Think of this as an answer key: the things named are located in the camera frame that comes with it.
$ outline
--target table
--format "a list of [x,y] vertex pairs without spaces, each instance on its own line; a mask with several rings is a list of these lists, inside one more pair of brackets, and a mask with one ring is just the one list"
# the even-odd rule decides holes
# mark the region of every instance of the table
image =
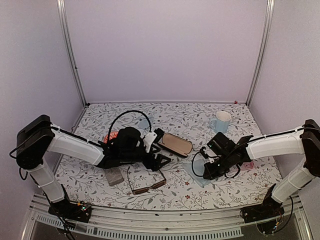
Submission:
[[[165,150],[161,153],[172,158],[162,172],[167,184],[148,193],[133,195],[127,178],[128,166],[121,166],[124,182],[109,186],[106,170],[85,161],[64,156],[56,172],[56,178],[63,184],[73,201],[89,201],[96,206],[135,210],[208,210],[237,207],[260,203],[267,189],[281,179],[272,157],[244,164],[236,178],[220,177],[205,187],[200,187],[184,171],[182,164],[189,163],[202,146],[215,135],[209,121],[218,111],[231,114],[232,121],[228,138],[237,142],[247,135],[261,132],[249,109],[244,104],[213,103],[102,103],[91,104],[76,127],[75,134],[92,141],[102,141],[108,133],[111,122],[121,113],[139,110],[153,116],[152,128],[161,128],[193,144],[193,151],[187,158],[181,158]],[[138,128],[143,119],[138,113],[123,116],[114,125],[113,131],[124,127]],[[142,164],[134,164],[129,170],[129,179],[134,189],[151,186],[162,179],[158,172],[146,170]]]

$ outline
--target sunglasses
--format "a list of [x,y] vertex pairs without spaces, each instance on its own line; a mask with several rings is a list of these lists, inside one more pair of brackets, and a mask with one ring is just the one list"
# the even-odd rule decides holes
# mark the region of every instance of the sunglasses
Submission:
[[162,187],[163,185],[165,185],[167,183],[167,179],[165,178],[165,176],[162,173],[162,171],[159,169],[159,172],[160,172],[161,176],[164,178],[162,181],[157,182],[157,183],[153,184],[152,186],[147,186],[147,187],[143,187],[143,188],[139,188],[139,189],[133,190],[132,186],[131,186],[131,183],[130,183],[130,180],[129,180],[129,169],[130,169],[130,167],[128,167],[128,170],[126,171],[126,174],[127,174],[129,186],[131,188],[131,191],[132,191],[133,195],[144,194],[144,193],[148,192],[150,189],[158,189],[158,188]]

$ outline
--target light blue mug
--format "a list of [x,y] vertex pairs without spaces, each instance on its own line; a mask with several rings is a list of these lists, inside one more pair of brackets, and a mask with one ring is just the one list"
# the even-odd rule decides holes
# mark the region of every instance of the light blue mug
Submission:
[[225,134],[228,130],[231,119],[231,115],[226,111],[218,111],[215,118],[211,120],[209,124],[215,133],[221,132]]

